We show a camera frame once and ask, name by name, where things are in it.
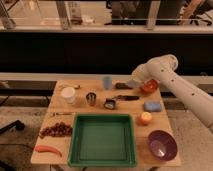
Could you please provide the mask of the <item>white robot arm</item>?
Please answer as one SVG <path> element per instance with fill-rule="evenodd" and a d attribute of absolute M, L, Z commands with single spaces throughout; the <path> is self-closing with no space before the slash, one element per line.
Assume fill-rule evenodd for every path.
<path fill-rule="evenodd" d="M 159 81 L 213 133 L 213 97 L 176 74 L 177 67 L 172 54 L 154 57 L 138 65 L 127 84 L 137 88 L 151 79 Z"/>

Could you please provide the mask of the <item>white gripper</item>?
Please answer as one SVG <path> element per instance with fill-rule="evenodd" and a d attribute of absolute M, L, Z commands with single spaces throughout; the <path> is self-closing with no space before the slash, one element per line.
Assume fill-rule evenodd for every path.
<path fill-rule="evenodd" d="M 150 74 L 145 64 L 138 65 L 132 72 L 132 80 L 143 83 L 150 79 Z"/>

